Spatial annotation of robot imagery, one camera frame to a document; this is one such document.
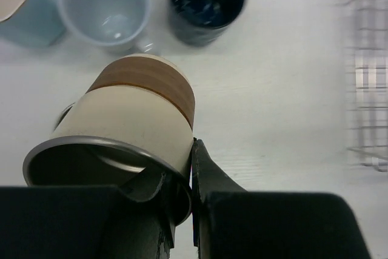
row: mug rim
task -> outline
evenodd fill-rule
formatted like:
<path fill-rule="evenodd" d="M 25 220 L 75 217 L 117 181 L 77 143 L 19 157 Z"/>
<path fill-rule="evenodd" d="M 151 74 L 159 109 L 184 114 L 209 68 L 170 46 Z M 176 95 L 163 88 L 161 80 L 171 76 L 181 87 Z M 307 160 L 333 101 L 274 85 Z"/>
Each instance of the mug rim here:
<path fill-rule="evenodd" d="M 113 149 L 121 152 L 130 153 L 132 155 L 139 156 L 141 158 L 146 159 L 151 164 L 160 167 L 163 171 L 171 173 L 179 183 L 187 199 L 187 205 L 186 205 L 187 209 L 177 215 L 178 219 L 177 219 L 176 225 L 183 223 L 190 216 L 192 212 L 192 190 L 189 185 L 190 178 L 187 179 L 186 177 L 183 176 L 183 174 L 178 172 L 169 163 L 165 162 L 163 159 L 159 158 L 158 156 L 142 148 L 139 148 L 137 146 L 134 146 L 126 142 L 122 142 L 122 141 L 118 141 L 110 138 L 103 138 L 100 136 L 61 136 L 58 138 L 48 139 L 43 143 L 40 143 L 34 148 L 32 148 L 32 150 L 29 151 L 27 156 L 24 158 L 23 165 L 22 165 L 23 177 L 27 185 L 28 186 L 35 185 L 32 181 L 32 177 L 29 172 L 29 167 L 39 154 L 45 152 L 46 150 L 53 149 L 55 147 L 71 146 L 75 144 L 85 145 L 85 146 L 93 145 L 93 146 L 105 147 L 105 148 L 109 148 L 109 149 Z M 124 168 L 121 167 L 124 165 L 121 165 L 120 163 L 107 164 L 107 165 L 113 168 L 120 169 L 121 171 L 125 171 Z"/>
<path fill-rule="evenodd" d="M 64 0 L 58 0 L 58 11 L 59 11 L 59 15 L 61 16 L 61 19 L 62 19 L 63 23 L 65 24 L 65 26 L 74 35 L 76 35 L 80 39 L 83 39 L 84 41 L 86 41 L 86 42 L 88 42 L 88 43 L 90 43 L 92 45 L 97 45 L 99 47 L 116 47 L 117 45 L 123 45 L 123 44 L 126 44 L 126 43 L 134 40 L 144 30 L 144 28 L 146 27 L 146 25 L 147 25 L 147 23 L 149 21 L 149 18 L 150 18 L 150 14 L 151 14 L 151 3 L 150 3 L 151 0 L 144 0 L 144 2 L 145 2 L 145 13 L 144 13 L 144 17 L 142 19 L 142 23 L 137 28 L 137 30 L 131 36 L 129 36 L 128 38 L 122 39 L 120 41 L 104 42 L 104 41 L 98 41 L 98 40 L 96 40 L 94 38 L 91 38 L 88 35 L 86 35 L 84 32 L 80 31 L 80 29 L 78 29 L 74 25 L 73 21 L 70 20 L 69 14 L 67 13 L 67 10 L 64 8 L 63 2 L 64 2 Z"/>

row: mug handle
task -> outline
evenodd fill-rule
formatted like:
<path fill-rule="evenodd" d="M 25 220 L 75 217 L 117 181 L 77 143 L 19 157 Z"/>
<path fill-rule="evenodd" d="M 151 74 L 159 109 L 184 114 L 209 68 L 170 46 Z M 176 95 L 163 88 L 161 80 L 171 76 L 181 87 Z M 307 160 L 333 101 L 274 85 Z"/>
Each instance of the mug handle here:
<path fill-rule="evenodd" d="M 160 56 L 158 48 L 155 47 L 153 41 L 148 37 L 146 32 L 141 32 L 135 41 L 135 47 L 142 53 Z"/>

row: brown band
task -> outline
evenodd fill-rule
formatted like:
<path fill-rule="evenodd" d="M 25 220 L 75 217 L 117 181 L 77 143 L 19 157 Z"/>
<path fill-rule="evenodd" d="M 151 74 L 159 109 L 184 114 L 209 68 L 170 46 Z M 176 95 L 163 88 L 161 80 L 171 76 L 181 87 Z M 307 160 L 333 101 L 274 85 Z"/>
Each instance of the brown band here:
<path fill-rule="evenodd" d="M 193 90 L 185 77 L 170 65 L 144 56 L 122 58 L 109 64 L 87 92 L 115 85 L 141 87 L 164 97 L 183 114 L 193 129 Z"/>

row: cup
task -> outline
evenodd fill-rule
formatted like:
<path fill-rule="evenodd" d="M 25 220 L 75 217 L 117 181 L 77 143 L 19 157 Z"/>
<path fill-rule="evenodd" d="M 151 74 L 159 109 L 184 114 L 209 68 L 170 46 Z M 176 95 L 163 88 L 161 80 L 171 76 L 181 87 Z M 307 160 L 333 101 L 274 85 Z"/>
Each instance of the cup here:
<path fill-rule="evenodd" d="M 123 185 L 154 164 L 174 175 L 190 214 L 190 152 L 195 99 L 182 72 L 136 54 L 108 65 L 46 142 L 25 158 L 29 185 Z"/>
<path fill-rule="evenodd" d="M 45 47 L 64 32 L 56 0 L 0 0 L 0 37 L 27 47 Z"/>
<path fill-rule="evenodd" d="M 245 0 L 170 0 L 169 24 L 182 42 L 202 47 L 217 39 L 241 13 Z"/>
<path fill-rule="evenodd" d="M 76 36 L 111 52 L 134 45 L 155 53 L 144 28 L 150 16 L 150 0 L 58 0 L 67 28 Z"/>

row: metal rim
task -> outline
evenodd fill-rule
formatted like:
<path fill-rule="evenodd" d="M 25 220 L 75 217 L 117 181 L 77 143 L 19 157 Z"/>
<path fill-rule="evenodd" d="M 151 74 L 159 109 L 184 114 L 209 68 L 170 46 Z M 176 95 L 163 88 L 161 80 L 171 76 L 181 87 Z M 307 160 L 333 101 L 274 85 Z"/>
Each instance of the metal rim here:
<path fill-rule="evenodd" d="M 113 139 L 101 138 L 97 136 L 63 136 L 63 137 L 47 140 L 37 145 L 36 147 L 34 147 L 27 154 L 23 162 L 23 176 L 27 185 L 29 186 L 32 185 L 31 177 L 28 174 L 28 168 L 35 156 L 53 147 L 71 145 L 71 144 L 87 144 L 87 145 L 93 145 L 93 146 L 108 147 L 111 149 L 131 153 L 133 155 L 149 160 L 150 163 L 155 164 L 161 167 L 166 172 L 173 174 L 174 177 L 178 180 L 178 183 L 181 186 L 181 188 L 184 189 L 189 205 L 188 205 L 186 214 L 184 214 L 184 218 L 180 220 L 178 224 L 181 224 L 183 221 L 185 221 L 191 214 L 191 209 L 192 209 L 191 188 L 189 186 L 189 182 L 184 178 L 182 174 L 180 174 L 167 162 L 165 162 L 164 160 L 160 159 L 157 156 L 154 156 L 153 154 L 151 154 L 146 150 L 143 150 L 131 144 L 127 144 Z"/>

